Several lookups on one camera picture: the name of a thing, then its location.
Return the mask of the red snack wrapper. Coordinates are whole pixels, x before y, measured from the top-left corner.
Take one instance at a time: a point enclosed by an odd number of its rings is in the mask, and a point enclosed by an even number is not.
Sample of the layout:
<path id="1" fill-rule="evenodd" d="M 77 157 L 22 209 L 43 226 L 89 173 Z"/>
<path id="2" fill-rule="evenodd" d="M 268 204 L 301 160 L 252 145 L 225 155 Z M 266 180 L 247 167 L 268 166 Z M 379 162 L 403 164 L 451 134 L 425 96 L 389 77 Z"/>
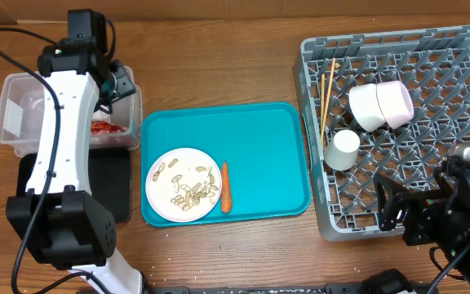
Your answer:
<path id="1" fill-rule="evenodd" d="M 91 122 L 91 134 L 103 135 L 110 133 L 121 133 L 127 130 L 126 127 L 110 123 L 104 120 L 94 120 Z"/>

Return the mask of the white cup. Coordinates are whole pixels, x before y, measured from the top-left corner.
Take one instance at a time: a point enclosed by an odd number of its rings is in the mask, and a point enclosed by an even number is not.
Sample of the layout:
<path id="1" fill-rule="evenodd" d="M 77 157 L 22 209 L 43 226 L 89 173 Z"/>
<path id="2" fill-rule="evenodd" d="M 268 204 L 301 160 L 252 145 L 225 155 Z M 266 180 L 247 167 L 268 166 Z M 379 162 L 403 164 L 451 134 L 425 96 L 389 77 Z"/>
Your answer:
<path id="1" fill-rule="evenodd" d="M 336 171 L 350 169 L 357 160 L 359 146 L 360 138 L 354 131 L 336 132 L 324 153 L 326 165 Z"/>

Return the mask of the pink bowl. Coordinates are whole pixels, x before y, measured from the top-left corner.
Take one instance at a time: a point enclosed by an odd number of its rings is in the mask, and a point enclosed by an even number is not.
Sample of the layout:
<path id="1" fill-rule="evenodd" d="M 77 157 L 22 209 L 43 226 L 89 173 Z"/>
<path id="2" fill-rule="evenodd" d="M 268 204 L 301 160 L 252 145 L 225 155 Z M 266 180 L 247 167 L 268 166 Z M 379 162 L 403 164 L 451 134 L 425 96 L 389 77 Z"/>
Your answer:
<path id="1" fill-rule="evenodd" d="M 403 82 L 382 82 L 376 88 L 377 100 L 386 123 L 396 129 L 414 117 L 414 106 Z"/>

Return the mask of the white plate with peanuts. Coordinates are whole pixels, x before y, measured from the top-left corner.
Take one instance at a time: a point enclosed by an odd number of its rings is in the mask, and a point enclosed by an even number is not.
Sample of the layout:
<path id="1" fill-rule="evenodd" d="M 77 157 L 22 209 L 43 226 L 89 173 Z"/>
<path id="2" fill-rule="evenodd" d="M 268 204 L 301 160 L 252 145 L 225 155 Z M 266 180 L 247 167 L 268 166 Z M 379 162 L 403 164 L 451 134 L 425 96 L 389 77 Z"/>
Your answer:
<path id="1" fill-rule="evenodd" d="M 166 221 L 188 223 L 206 216 L 221 198 L 222 172 L 198 149 L 178 148 L 149 168 L 144 192 L 151 208 Z"/>

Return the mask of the teal serving tray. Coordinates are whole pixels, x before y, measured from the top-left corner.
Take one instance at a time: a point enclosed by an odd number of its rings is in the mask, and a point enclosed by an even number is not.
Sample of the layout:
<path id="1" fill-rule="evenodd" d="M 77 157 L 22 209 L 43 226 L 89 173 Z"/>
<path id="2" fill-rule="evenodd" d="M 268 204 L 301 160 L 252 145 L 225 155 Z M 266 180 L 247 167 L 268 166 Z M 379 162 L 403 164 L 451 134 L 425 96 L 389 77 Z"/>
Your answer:
<path id="1" fill-rule="evenodd" d="M 199 225 L 297 216 L 312 197 L 299 114 L 287 102 L 163 110 L 142 124 L 140 170 L 178 148 L 199 149 L 228 164 L 233 207 Z"/>

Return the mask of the orange carrot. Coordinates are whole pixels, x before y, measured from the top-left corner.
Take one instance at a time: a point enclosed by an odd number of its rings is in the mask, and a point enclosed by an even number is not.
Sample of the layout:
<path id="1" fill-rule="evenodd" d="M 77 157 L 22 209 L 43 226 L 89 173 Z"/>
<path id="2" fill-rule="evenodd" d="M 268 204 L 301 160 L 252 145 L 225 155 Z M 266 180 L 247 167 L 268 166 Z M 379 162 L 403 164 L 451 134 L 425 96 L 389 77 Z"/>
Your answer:
<path id="1" fill-rule="evenodd" d="M 221 170 L 222 190 L 221 190 L 221 211 L 229 214 L 232 210 L 232 195 L 228 173 L 228 163 L 224 162 Z"/>

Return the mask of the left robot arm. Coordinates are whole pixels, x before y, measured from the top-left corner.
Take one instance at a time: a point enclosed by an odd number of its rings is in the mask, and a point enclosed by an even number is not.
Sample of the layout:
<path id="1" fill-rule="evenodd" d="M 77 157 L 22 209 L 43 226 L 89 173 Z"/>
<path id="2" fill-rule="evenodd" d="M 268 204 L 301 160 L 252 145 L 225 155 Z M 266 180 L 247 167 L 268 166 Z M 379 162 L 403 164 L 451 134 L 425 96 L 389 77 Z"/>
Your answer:
<path id="1" fill-rule="evenodd" d="M 43 49 L 33 71 L 46 90 L 37 157 L 6 214 L 20 251 L 36 262 L 84 278 L 100 293 L 146 293 L 145 276 L 117 249 L 115 220 L 92 196 L 88 176 L 93 114 L 111 113 L 135 93 L 114 50 L 112 22 L 91 9 L 69 11 L 67 37 Z"/>

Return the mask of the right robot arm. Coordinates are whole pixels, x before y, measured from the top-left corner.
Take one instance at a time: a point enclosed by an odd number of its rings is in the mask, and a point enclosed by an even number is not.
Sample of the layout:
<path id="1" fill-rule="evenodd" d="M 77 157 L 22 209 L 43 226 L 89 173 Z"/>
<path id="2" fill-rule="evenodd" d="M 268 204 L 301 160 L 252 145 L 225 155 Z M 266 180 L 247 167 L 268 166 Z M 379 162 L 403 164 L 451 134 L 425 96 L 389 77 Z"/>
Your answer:
<path id="1" fill-rule="evenodd" d="M 433 177 L 437 189 L 412 192 L 381 173 L 373 176 L 379 228 L 389 231 L 403 225 L 407 245 L 431 243 L 448 261 L 433 279 L 430 292 L 451 270 L 458 270 L 470 284 L 470 159 L 447 156 Z"/>

